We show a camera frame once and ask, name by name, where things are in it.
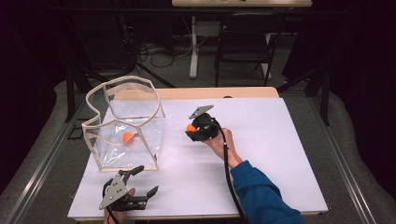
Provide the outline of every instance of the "orange object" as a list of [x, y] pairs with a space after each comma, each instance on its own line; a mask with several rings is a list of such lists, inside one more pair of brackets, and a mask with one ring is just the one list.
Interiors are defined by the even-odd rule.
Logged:
[[134, 137], [134, 134], [133, 134], [133, 133], [126, 132], [126, 133], [124, 133], [124, 134], [122, 135], [122, 141], [123, 141], [124, 143], [127, 143], [127, 142], [128, 142], [129, 140], [131, 140], [133, 137]]
[[197, 129], [194, 126], [192, 126], [192, 124], [187, 125], [187, 132], [194, 133], [196, 131], [197, 131]]

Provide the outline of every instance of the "table top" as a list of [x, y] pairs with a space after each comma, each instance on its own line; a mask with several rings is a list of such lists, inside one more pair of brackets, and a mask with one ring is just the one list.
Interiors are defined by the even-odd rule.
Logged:
[[311, 7], [311, 0], [172, 0], [174, 7]]
[[[223, 127], [233, 130], [241, 157], [276, 183], [287, 204], [303, 214], [327, 211], [289, 111], [274, 88], [158, 89], [157, 92], [166, 115], [160, 170], [130, 178], [127, 188], [135, 187], [136, 196], [145, 195], [157, 185], [159, 191], [148, 201], [146, 210], [129, 211], [128, 218], [238, 217], [226, 185], [222, 160], [205, 144], [192, 142], [184, 134], [186, 123], [191, 122], [188, 116], [200, 105], [214, 105], [209, 113]], [[224, 96], [233, 99], [222, 99]], [[104, 212], [98, 209], [101, 191], [114, 174], [99, 172], [91, 156], [68, 216], [75, 220], [103, 219]]]

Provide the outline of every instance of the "black chair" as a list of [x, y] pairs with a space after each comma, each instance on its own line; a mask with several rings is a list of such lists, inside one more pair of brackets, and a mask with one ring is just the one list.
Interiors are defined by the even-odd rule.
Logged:
[[[263, 86], [267, 85], [276, 40], [285, 27], [284, 19], [268, 13], [234, 13], [219, 26], [219, 43], [215, 59], [216, 87], [219, 84], [219, 63], [267, 63]], [[266, 35], [271, 34], [267, 43]]]

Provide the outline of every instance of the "blue jacket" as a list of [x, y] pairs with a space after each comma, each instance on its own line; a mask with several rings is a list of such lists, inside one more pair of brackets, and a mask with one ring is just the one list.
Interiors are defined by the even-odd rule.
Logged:
[[231, 174], [233, 187], [251, 224], [304, 223], [301, 213], [282, 201], [277, 186], [248, 161], [234, 167]]

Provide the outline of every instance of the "transparent bag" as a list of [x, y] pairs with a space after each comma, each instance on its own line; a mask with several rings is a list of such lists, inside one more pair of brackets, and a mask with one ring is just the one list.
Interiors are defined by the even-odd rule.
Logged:
[[126, 76], [87, 93], [93, 118], [81, 124], [100, 171], [158, 170], [165, 114], [151, 81]]

